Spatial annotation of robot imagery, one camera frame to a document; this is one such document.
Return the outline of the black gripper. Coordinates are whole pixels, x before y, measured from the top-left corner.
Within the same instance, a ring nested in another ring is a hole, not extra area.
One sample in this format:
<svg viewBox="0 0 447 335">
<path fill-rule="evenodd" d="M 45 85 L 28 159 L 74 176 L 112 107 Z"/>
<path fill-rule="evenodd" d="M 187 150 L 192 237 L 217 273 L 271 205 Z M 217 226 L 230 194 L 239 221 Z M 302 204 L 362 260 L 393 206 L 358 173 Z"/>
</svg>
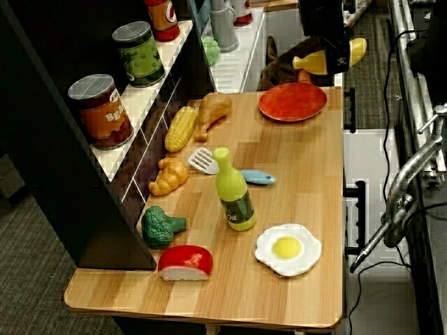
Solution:
<svg viewBox="0 0 447 335">
<path fill-rule="evenodd" d="M 350 27 L 333 29 L 316 34 L 319 43 L 325 51 L 327 74 L 335 75 L 349 70 L 350 47 L 349 41 L 353 37 Z"/>
</svg>

